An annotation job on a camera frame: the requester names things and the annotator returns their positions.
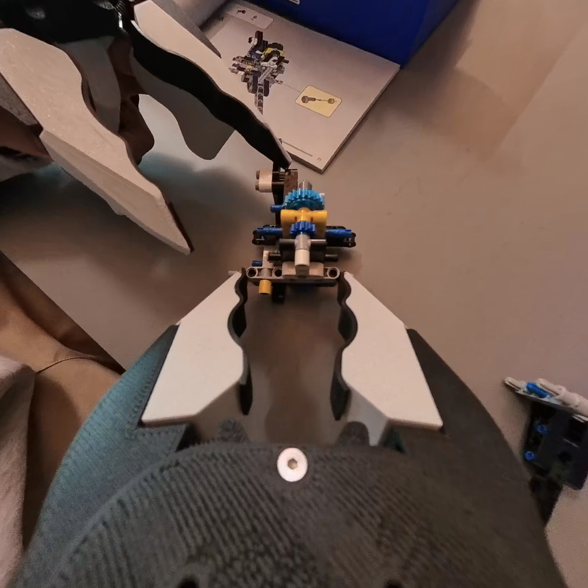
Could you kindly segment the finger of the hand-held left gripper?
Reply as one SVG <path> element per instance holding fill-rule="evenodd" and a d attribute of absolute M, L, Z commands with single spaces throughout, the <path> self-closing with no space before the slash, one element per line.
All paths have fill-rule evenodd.
<path fill-rule="evenodd" d="M 247 92 L 225 67 L 202 32 L 185 29 L 172 2 L 172 15 L 154 1 L 130 3 L 131 71 L 143 94 L 175 117 L 188 148 L 214 159 L 236 131 L 279 169 L 292 160 Z"/>
<path fill-rule="evenodd" d="M 140 173 L 127 143 L 99 122 L 80 71 L 62 49 L 1 30 L 1 76 L 40 123 L 40 141 L 64 171 L 177 251 L 193 251 L 160 189 Z"/>

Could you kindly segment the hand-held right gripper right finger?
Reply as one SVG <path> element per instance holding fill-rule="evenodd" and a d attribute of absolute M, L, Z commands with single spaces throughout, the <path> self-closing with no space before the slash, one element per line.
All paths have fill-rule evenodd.
<path fill-rule="evenodd" d="M 443 420 L 405 324 L 349 272 L 337 281 L 341 346 L 330 386 L 336 422 L 365 426 L 371 445 L 394 428 L 440 432 Z"/>

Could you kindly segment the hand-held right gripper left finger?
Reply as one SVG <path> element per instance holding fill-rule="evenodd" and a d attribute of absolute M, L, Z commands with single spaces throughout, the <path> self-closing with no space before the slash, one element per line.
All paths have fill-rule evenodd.
<path fill-rule="evenodd" d="M 232 274 L 179 321 L 143 425 L 217 429 L 226 419 L 249 414 L 252 376 L 242 345 L 247 283 L 244 271 Z"/>

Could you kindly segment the lego gear assembly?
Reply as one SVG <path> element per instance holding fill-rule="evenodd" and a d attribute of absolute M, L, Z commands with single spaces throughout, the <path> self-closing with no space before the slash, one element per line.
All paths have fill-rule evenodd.
<path fill-rule="evenodd" d="M 329 224 L 324 193 L 308 180 L 299 180 L 297 169 L 256 172 L 255 189 L 270 194 L 273 224 L 252 232 L 259 259 L 246 269 L 258 293 L 282 303 L 288 289 L 333 288 L 341 277 L 339 254 L 356 246 L 356 234 L 342 225 Z"/>

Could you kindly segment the lego instruction booklet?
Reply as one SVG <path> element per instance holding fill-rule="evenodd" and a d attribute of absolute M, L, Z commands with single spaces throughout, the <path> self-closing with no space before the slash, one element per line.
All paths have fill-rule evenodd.
<path fill-rule="evenodd" d="M 323 173 L 399 65 L 248 1 L 223 1 L 201 25 L 240 96 L 292 159 Z"/>

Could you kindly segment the blue cardboard box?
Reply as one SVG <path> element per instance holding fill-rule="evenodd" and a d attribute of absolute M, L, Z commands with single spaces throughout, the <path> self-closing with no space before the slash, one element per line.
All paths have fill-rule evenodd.
<path fill-rule="evenodd" d="M 290 21 L 404 66 L 457 1 L 253 1 Z"/>

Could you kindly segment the black lego frame assembly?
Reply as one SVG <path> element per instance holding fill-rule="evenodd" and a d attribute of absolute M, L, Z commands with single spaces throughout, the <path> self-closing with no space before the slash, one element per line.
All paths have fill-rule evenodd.
<path fill-rule="evenodd" d="M 503 384 L 530 401 L 522 459 L 546 525 L 562 490 L 581 490 L 587 480 L 587 399 L 542 378 Z"/>

